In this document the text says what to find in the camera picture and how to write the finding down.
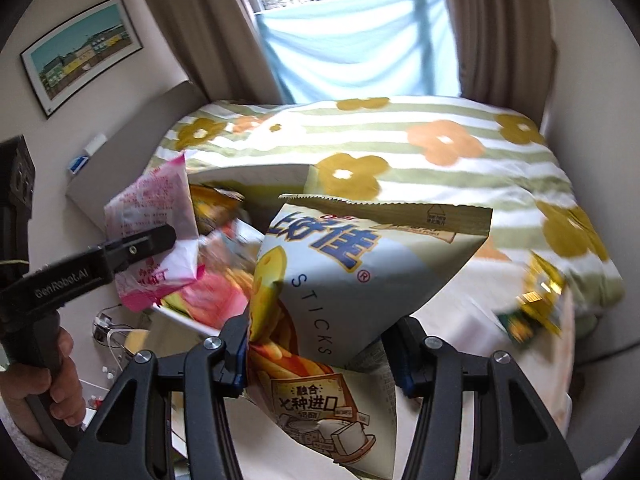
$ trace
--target human hand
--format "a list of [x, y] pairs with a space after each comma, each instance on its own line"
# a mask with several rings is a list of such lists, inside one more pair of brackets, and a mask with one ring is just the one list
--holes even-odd
[[58, 349], [62, 357], [62, 368], [53, 384], [51, 374], [46, 368], [14, 363], [7, 371], [0, 372], [0, 397], [15, 425], [32, 442], [41, 446], [49, 447], [50, 443], [27, 405], [27, 395], [39, 395], [49, 390], [53, 400], [50, 407], [53, 417], [64, 420], [69, 426], [77, 426], [84, 419], [86, 409], [82, 398], [82, 386], [76, 365], [69, 357], [73, 347], [74, 340], [69, 332], [61, 328]]

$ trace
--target pink candy wrapper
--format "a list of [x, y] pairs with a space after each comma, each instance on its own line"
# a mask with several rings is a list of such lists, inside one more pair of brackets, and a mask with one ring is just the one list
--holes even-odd
[[198, 278], [198, 228], [193, 213], [184, 155], [139, 177], [105, 207], [109, 239], [169, 224], [174, 248], [116, 274], [116, 289], [137, 312]]

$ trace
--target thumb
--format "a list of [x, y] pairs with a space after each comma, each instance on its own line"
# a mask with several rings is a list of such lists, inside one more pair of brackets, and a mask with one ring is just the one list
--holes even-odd
[[50, 386], [51, 374], [46, 368], [14, 363], [0, 373], [0, 395], [5, 399], [20, 400], [27, 395], [43, 394]]

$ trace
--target brown curtain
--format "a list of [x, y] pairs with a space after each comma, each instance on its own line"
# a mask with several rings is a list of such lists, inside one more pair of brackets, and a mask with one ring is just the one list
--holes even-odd
[[542, 121], [555, 61], [549, 0], [447, 0], [462, 96]]
[[175, 57], [210, 100], [282, 102], [246, 0], [146, 2]]

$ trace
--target sleeve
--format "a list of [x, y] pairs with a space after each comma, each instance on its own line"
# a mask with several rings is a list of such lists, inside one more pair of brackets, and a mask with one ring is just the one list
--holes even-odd
[[66, 460], [31, 442], [14, 424], [11, 415], [0, 398], [0, 420], [15, 447], [41, 480], [60, 480], [66, 468]]

